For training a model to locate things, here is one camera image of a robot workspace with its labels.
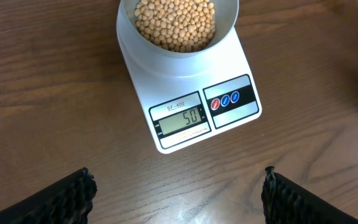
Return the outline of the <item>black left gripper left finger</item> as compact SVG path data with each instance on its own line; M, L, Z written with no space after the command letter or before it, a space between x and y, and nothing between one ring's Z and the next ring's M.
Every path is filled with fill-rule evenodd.
M84 167L0 211L0 223L87 224L98 189Z

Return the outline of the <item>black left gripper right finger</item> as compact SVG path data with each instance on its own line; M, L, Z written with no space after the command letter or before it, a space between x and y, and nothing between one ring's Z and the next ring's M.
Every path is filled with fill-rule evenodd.
M358 219L276 173L273 166L265 171L261 200L267 224L358 224Z

